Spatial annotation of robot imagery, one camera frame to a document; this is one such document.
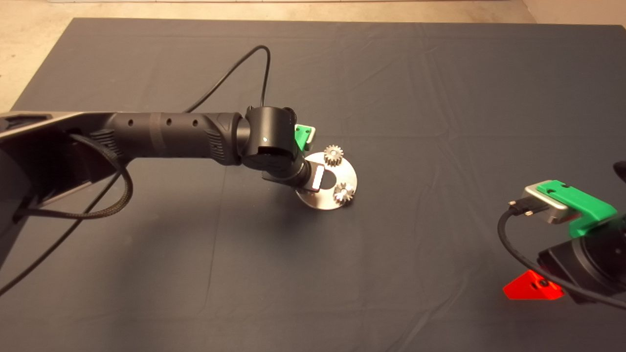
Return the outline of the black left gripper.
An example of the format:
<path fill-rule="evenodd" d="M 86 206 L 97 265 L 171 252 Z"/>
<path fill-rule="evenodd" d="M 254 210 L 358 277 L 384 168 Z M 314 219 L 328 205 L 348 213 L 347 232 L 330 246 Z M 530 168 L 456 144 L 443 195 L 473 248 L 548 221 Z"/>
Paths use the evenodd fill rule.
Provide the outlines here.
<path fill-rule="evenodd" d="M 326 166 L 323 163 L 303 160 L 300 169 L 292 176 L 279 178 L 272 176 L 268 172 L 262 172 L 262 179 L 268 182 L 289 186 L 296 190 L 319 192 L 325 171 Z"/>

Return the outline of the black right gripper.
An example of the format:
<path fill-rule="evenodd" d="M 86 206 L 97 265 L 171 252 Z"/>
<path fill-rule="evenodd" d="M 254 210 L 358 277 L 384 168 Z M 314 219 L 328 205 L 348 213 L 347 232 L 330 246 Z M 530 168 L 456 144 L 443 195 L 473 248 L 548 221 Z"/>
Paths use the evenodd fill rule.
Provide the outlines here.
<path fill-rule="evenodd" d="M 581 238 L 559 243 L 538 254 L 541 269 L 609 298 L 626 291 L 625 216 L 595 227 Z M 510 300 L 556 300 L 561 286 L 527 270 L 503 287 Z"/>

